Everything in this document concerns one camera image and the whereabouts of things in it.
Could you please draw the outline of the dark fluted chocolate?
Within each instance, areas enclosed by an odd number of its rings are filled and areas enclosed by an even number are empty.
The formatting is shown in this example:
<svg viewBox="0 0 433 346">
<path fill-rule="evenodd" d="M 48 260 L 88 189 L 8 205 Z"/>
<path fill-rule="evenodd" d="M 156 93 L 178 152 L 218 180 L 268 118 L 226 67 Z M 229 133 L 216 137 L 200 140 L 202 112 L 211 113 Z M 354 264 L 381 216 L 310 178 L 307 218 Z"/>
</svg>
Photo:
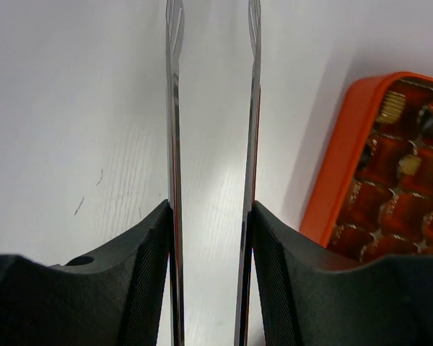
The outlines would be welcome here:
<svg viewBox="0 0 433 346">
<path fill-rule="evenodd" d="M 419 129 L 421 134 L 427 138 L 433 138 L 433 110 L 426 107 L 419 117 Z"/>
</svg>

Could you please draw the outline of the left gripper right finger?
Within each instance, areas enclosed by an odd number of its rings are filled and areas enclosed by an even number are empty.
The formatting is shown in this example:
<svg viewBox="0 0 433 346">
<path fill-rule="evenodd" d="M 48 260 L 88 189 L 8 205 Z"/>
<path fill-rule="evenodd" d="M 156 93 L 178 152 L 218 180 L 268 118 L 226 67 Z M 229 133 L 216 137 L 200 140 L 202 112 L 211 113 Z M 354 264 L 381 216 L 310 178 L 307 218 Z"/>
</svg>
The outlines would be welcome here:
<svg viewBox="0 0 433 346">
<path fill-rule="evenodd" d="M 433 345 L 433 255 L 361 265 L 261 203 L 253 250 L 267 345 Z"/>
</svg>

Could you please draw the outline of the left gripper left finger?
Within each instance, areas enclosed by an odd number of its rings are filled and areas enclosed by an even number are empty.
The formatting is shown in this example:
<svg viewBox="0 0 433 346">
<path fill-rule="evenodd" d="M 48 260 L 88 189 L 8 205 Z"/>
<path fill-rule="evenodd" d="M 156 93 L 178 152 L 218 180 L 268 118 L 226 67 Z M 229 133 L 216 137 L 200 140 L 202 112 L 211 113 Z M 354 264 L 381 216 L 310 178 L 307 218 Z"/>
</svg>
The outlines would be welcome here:
<svg viewBox="0 0 433 346">
<path fill-rule="evenodd" d="M 155 345 L 171 210 L 65 265 L 0 254 L 0 345 Z"/>
</svg>

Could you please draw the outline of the tan ridged chocolate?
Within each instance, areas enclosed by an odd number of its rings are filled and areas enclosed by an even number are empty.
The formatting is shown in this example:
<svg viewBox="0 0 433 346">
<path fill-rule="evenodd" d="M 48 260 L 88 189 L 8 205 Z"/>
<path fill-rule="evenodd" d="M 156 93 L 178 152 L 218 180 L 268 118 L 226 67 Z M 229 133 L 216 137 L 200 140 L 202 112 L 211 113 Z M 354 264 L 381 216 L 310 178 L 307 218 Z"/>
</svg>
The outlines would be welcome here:
<svg viewBox="0 0 433 346">
<path fill-rule="evenodd" d="M 405 106 L 406 96 L 404 94 L 394 91 L 386 92 L 375 122 L 384 125 L 395 123 L 401 117 Z"/>
</svg>

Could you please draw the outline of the orange chocolate box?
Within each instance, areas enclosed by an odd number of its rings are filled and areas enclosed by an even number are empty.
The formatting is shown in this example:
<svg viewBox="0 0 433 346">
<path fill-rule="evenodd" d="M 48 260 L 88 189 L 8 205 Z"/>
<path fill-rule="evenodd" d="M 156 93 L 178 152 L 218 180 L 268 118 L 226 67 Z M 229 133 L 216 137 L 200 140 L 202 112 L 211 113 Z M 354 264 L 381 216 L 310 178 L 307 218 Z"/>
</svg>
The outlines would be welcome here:
<svg viewBox="0 0 433 346">
<path fill-rule="evenodd" d="M 386 92 L 406 96 L 393 124 L 375 122 Z M 419 117 L 433 110 L 433 78 L 411 72 L 371 76 L 348 89 L 307 204 L 300 233 L 351 260 L 433 255 L 433 138 Z M 421 158 L 399 175 L 406 155 Z"/>
</svg>

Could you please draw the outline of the tan patterned cube chocolate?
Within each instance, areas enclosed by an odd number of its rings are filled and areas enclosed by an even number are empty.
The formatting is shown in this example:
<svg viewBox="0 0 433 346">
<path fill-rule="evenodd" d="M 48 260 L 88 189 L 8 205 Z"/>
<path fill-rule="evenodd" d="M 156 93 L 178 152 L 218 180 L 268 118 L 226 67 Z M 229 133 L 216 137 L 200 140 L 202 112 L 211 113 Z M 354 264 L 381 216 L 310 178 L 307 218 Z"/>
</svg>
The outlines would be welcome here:
<svg viewBox="0 0 433 346">
<path fill-rule="evenodd" d="M 404 156 L 398 163 L 399 175 L 414 176 L 421 164 L 421 158 L 409 154 Z"/>
</svg>

